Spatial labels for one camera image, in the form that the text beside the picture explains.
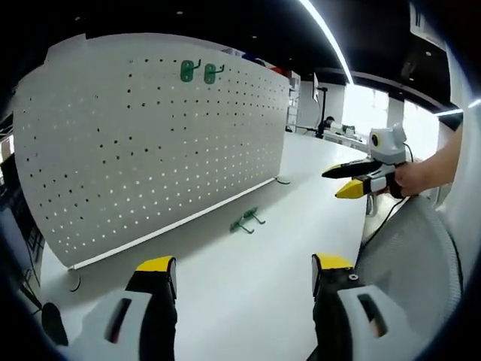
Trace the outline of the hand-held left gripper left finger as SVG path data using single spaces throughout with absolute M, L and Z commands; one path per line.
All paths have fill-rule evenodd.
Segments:
M 141 263 L 126 287 L 84 317 L 82 360 L 173 360 L 177 324 L 176 259 Z

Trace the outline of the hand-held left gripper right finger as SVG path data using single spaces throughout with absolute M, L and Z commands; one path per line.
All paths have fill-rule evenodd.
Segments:
M 339 256 L 312 255 L 312 360 L 414 360 L 421 338 L 404 310 L 381 289 L 362 283 Z

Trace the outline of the person's right hand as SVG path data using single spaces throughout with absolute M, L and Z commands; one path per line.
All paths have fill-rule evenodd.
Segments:
M 406 162 L 395 169 L 395 183 L 402 197 L 416 196 L 428 189 L 428 174 L 421 162 Z

